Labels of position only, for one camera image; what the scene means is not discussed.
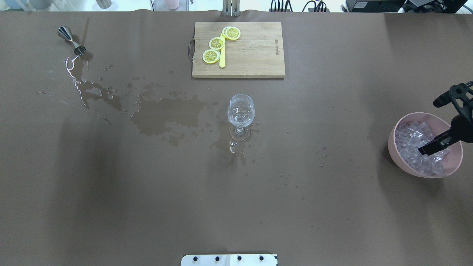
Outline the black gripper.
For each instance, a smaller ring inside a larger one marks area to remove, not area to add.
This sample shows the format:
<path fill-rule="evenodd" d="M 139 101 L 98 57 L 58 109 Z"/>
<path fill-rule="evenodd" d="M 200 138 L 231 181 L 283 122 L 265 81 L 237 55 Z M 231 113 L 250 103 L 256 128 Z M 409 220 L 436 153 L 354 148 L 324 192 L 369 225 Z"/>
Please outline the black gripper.
<path fill-rule="evenodd" d="M 433 101 L 437 108 L 451 103 L 459 114 L 451 120 L 449 130 L 418 148 L 421 155 L 433 155 L 460 141 L 473 143 L 472 85 L 472 81 L 453 85 Z"/>

